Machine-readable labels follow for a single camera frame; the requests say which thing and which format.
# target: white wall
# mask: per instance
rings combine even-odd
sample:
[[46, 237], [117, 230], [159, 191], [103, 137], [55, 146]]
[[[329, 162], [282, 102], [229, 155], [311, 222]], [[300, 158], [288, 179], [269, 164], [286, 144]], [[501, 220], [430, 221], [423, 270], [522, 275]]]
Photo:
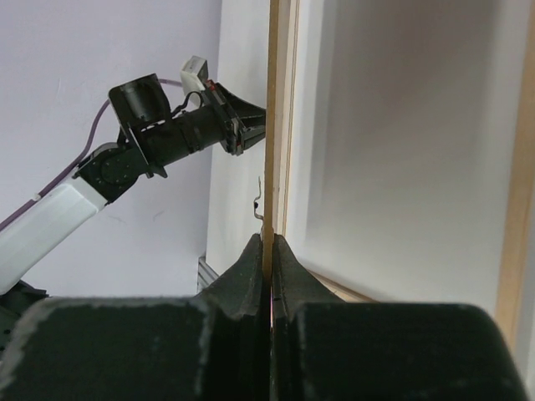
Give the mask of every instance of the white wall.
[[302, 2], [287, 237], [305, 265], [493, 312], [529, 4]]
[[[193, 54], [216, 76], [217, 0], [0, 2], [0, 219], [83, 148], [117, 84], [158, 73], [178, 79]], [[171, 103], [180, 89], [166, 89]], [[106, 112], [97, 145], [116, 139]], [[54, 295], [183, 295], [196, 291], [205, 251], [211, 152], [141, 178], [24, 278]]]
[[[219, 81], [235, 95], [266, 107], [269, 0], [223, 0]], [[264, 141], [239, 157], [213, 149], [206, 262], [223, 273], [259, 232], [252, 203], [264, 176]], [[259, 213], [262, 213], [263, 198]]]

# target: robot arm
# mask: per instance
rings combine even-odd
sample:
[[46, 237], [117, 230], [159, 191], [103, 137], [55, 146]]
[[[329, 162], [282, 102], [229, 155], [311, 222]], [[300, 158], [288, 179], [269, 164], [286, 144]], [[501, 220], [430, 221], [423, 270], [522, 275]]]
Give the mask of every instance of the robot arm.
[[[155, 74], [110, 90], [120, 123], [117, 142], [101, 145], [64, 182], [0, 232], [0, 295], [90, 217], [145, 174], [220, 142], [240, 155], [265, 136], [265, 110], [207, 78], [206, 60], [182, 69], [186, 102], [171, 110]], [[200, 106], [184, 111], [190, 97]]]

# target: robotic arm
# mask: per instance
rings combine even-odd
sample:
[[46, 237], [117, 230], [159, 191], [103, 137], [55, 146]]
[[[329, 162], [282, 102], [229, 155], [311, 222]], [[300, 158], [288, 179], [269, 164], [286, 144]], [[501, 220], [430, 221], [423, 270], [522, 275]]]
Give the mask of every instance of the robotic arm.
[[[206, 60], [193, 57], [181, 71], [184, 104], [171, 110], [155, 74], [110, 90], [120, 124], [117, 142], [101, 145], [72, 175], [0, 232], [0, 295], [90, 217], [116, 201], [140, 175], [219, 142], [240, 155], [265, 136], [265, 110], [208, 78]], [[184, 111], [188, 102], [199, 106]]]

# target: purple cable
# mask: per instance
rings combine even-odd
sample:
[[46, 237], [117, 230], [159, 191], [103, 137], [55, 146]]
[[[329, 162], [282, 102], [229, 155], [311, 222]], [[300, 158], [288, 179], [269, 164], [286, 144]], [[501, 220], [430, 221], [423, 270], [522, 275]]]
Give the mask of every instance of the purple cable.
[[[158, 79], [161, 84], [171, 85], [171, 86], [177, 86], [179, 88], [182, 87], [182, 83], [179, 81], [174, 81], [172, 79]], [[108, 109], [108, 106], [110, 105], [110, 101], [106, 100], [104, 104], [100, 107], [99, 112], [97, 115], [95, 115], [93, 124], [91, 125], [91, 131], [89, 132], [89, 137], [87, 139], [87, 142], [85, 143], [85, 147], [82, 150], [82, 153], [78, 155], [76, 159], [74, 159], [67, 167], [63, 169], [61, 173], [59, 173], [53, 180], [51, 180], [39, 193], [38, 198], [41, 199], [44, 196], [46, 196], [53, 188], [55, 188], [61, 181], [63, 181], [69, 173], [76, 167], [83, 159], [84, 157], [89, 153], [89, 150], [91, 149], [91, 145], [93, 144], [94, 134], [97, 131], [97, 127], [99, 126], [100, 118], [102, 117], [102, 114], [104, 114], [105, 110]], [[24, 205], [20, 206], [18, 209], [16, 209], [6, 220], [2, 221], [0, 223], [0, 232], [3, 231], [7, 226], [9, 226], [11, 223], [13, 223], [15, 220], [17, 220], [20, 216], [22, 216], [24, 213], [26, 213], [33, 205], [38, 203], [38, 200], [29, 200]]]

